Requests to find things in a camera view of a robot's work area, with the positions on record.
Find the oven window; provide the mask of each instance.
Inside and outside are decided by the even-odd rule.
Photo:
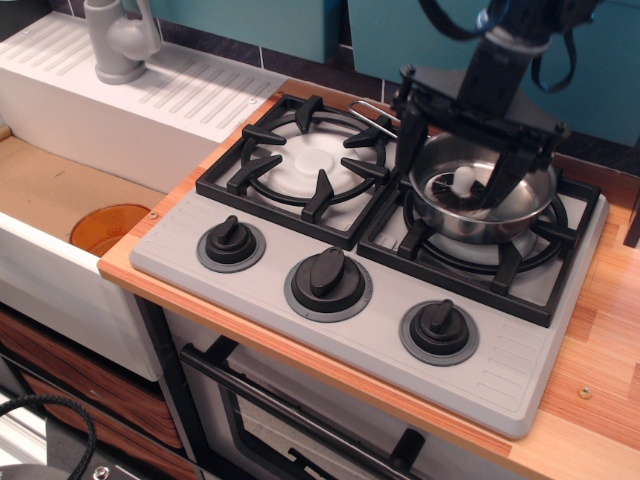
[[[278,478],[379,478],[250,401],[222,390],[236,447]]]

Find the sink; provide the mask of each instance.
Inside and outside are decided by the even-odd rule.
[[[53,12],[0,43],[0,115],[31,145],[168,192],[286,79],[168,43],[146,63],[100,82],[86,21]]]
[[[153,208],[285,78],[170,44],[146,64],[102,83],[84,20],[59,13],[0,43],[0,308],[156,381],[134,296],[70,230],[109,204]]]

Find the gray stove panel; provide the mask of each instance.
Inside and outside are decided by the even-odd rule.
[[[134,248],[141,271],[263,324],[508,437],[531,428],[565,330],[609,210],[600,197],[550,328],[530,324],[421,280],[355,251],[369,271],[373,295],[351,319],[319,323],[296,314],[285,299],[285,278],[300,260],[328,247],[252,215],[190,192]],[[262,231],[267,247],[251,268],[216,273],[195,254],[201,235],[229,215]],[[479,344],[458,365],[437,367],[402,345],[400,321],[418,303],[450,298],[478,325]]]

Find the black burner grate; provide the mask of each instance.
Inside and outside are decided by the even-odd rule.
[[[378,120],[386,127],[386,118]],[[259,156],[259,147],[284,145],[287,139],[275,132],[278,128],[294,124],[300,134],[308,134],[313,124],[331,124],[353,132],[345,138],[345,148],[370,148],[375,150],[375,162],[340,159],[340,164],[355,173],[362,181],[345,192],[335,193],[331,182],[319,169],[316,191],[308,198],[292,196],[276,191],[261,180],[261,177],[282,162],[280,155]],[[374,206],[386,196],[386,186],[393,177],[386,164],[388,137],[346,112],[326,107],[320,97],[302,100],[285,95],[255,125],[249,125],[236,142],[196,182],[196,191],[213,200],[264,218],[283,227],[298,231],[326,243],[351,249],[361,235],[366,222],[372,217]],[[220,179],[231,174],[226,185]],[[323,215],[333,205],[351,200],[359,195],[370,195],[370,200],[357,214],[357,218],[346,230],[333,228],[323,222]],[[300,213],[282,208],[281,205],[300,207]]]
[[[523,259],[512,243],[506,243],[499,247],[500,263],[485,265],[461,260],[430,243],[429,237],[434,232],[414,216],[410,198],[413,196],[411,184],[400,181],[364,232],[358,243],[358,254],[492,308],[548,327],[598,201],[600,189],[561,179],[558,182],[558,194],[585,202],[582,217],[575,229],[567,226],[565,208],[559,197],[556,197],[549,207],[552,211],[545,216],[555,221],[539,220],[532,227],[534,233],[549,242],[548,246],[532,257]],[[399,208],[403,209],[407,232],[398,249],[394,250],[376,243],[376,239]],[[558,275],[552,279],[553,288],[545,305],[537,305],[510,293],[510,287],[518,275],[535,271],[555,259],[561,260],[562,266]],[[484,277],[482,281],[479,281],[479,276]]]

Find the metal pot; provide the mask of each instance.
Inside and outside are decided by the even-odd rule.
[[[471,167],[475,181],[486,185],[498,158],[498,152],[448,133],[431,137],[409,173],[423,221],[442,235],[473,244],[506,243],[527,230],[556,193],[551,167],[527,173],[492,210],[452,209],[433,193],[434,180],[451,179],[463,166]]]

